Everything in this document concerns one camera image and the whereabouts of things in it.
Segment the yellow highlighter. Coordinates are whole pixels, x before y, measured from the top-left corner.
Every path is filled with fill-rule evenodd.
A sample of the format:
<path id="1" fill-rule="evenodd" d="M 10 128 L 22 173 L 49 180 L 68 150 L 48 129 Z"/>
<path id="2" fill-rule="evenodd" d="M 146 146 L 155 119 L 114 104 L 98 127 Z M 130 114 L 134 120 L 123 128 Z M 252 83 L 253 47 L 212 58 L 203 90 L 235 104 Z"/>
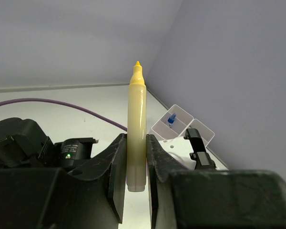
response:
<path id="1" fill-rule="evenodd" d="M 146 185 L 146 93 L 143 68 L 136 62 L 128 86 L 126 184 L 130 192 L 142 192 Z"/>

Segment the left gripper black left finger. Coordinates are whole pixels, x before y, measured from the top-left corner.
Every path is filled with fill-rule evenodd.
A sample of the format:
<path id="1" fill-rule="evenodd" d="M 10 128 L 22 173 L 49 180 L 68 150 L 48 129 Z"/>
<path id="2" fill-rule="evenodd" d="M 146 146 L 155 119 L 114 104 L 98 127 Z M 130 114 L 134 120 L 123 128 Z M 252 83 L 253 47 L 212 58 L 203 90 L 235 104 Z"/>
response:
<path id="1" fill-rule="evenodd" d="M 0 229 L 116 229 L 123 221 L 126 134 L 61 168 L 0 169 Z"/>

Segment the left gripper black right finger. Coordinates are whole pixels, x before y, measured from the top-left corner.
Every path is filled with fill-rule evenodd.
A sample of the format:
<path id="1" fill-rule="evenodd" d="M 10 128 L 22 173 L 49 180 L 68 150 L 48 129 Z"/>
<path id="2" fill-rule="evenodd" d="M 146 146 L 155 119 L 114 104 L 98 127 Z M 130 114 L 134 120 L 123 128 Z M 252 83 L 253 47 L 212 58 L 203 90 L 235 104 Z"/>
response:
<path id="1" fill-rule="evenodd" d="M 286 229 L 286 182 L 267 170 L 189 170 L 146 138 L 153 229 Z"/>

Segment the blue-cap glue tube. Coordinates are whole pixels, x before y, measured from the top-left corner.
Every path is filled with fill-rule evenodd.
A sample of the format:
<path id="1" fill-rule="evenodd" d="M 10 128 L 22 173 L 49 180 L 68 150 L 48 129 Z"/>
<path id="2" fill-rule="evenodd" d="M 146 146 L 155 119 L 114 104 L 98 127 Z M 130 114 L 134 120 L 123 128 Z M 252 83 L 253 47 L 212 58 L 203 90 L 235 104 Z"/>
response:
<path id="1" fill-rule="evenodd" d="M 177 114 L 173 113 L 169 116 L 169 118 L 167 119 L 167 125 L 171 128 L 175 119 L 176 119 Z"/>

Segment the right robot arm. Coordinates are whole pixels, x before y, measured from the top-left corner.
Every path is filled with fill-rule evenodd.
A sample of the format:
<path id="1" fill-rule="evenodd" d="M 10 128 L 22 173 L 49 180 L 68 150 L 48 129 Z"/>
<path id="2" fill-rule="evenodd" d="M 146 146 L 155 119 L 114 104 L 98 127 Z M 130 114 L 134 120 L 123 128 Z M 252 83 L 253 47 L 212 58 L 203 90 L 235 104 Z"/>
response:
<path id="1" fill-rule="evenodd" d="M 96 143 L 94 138 L 71 138 L 54 144 L 35 121 L 8 118 L 0 121 L 0 174 L 62 169 L 82 180 L 104 174 L 125 178 L 130 154 L 127 136 L 120 134 L 105 150 L 90 157 Z"/>

